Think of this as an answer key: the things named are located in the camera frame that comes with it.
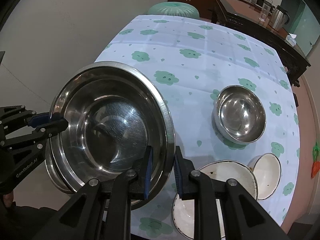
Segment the person left hand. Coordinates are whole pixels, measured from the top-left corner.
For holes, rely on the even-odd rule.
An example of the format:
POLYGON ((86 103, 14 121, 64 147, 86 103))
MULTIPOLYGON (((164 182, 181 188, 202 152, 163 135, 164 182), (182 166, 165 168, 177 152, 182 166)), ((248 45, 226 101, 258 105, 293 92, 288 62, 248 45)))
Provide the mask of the person left hand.
POLYGON ((9 194, 5 194, 3 196, 3 203, 5 207, 11 207, 12 203, 14 201, 14 192, 12 191, 9 194))

